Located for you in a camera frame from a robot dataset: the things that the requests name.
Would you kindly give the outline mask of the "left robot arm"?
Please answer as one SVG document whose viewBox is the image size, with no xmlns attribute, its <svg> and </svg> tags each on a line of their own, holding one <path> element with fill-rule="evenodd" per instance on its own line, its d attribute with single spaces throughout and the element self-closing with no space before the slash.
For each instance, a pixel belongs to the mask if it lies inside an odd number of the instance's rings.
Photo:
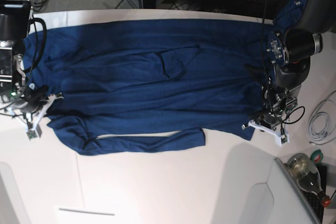
<svg viewBox="0 0 336 224">
<path fill-rule="evenodd" d="M 323 50 L 322 34 L 335 23 L 335 0 L 307 0 L 298 21 L 283 33 L 269 34 L 266 50 L 270 67 L 265 68 L 264 107 L 242 128 L 273 131 L 288 124 L 296 110 L 301 84 L 310 71 L 310 58 Z"/>
</svg>

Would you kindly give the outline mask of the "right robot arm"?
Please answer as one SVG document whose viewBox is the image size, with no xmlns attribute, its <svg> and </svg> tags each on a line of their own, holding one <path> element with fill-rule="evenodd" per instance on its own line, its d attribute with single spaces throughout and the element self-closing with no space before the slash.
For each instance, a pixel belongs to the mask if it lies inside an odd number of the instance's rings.
<svg viewBox="0 0 336 224">
<path fill-rule="evenodd" d="M 31 66 L 22 69 L 25 53 L 24 39 L 31 25 L 40 23 L 42 43 L 36 47 Z M 3 109 L 19 109 L 34 113 L 41 108 L 47 86 L 30 88 L 30 74 L 42 58 L 47 39 L 46 24 L 33 17 L 32 0 L 1 0 L 1 103 Z"/>
</svg>

